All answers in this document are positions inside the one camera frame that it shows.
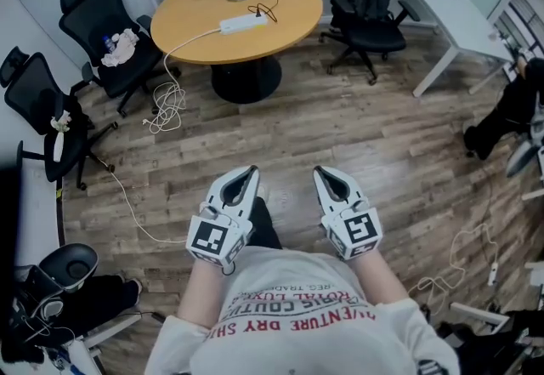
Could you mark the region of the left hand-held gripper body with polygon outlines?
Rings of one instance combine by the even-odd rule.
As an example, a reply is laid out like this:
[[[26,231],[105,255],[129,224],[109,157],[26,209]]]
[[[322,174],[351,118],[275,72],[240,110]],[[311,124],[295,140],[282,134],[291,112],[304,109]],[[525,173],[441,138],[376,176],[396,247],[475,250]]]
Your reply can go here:
[[[249,217],[254,198],[236,206],[211,196],[190,221],[186,249],[195,259],[218,266],[225,276],[235,272],[235,258],[249,242],[253,224]]]

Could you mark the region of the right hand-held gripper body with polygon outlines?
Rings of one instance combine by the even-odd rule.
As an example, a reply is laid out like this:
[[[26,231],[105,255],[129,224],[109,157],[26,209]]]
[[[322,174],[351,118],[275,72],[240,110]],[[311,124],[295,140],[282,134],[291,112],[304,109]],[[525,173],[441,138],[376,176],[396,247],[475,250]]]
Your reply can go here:
[[[383,238],[377,209],[358,200],[338,212],[325,214],[321,223],[326,238],[344,261],[375,250]]]

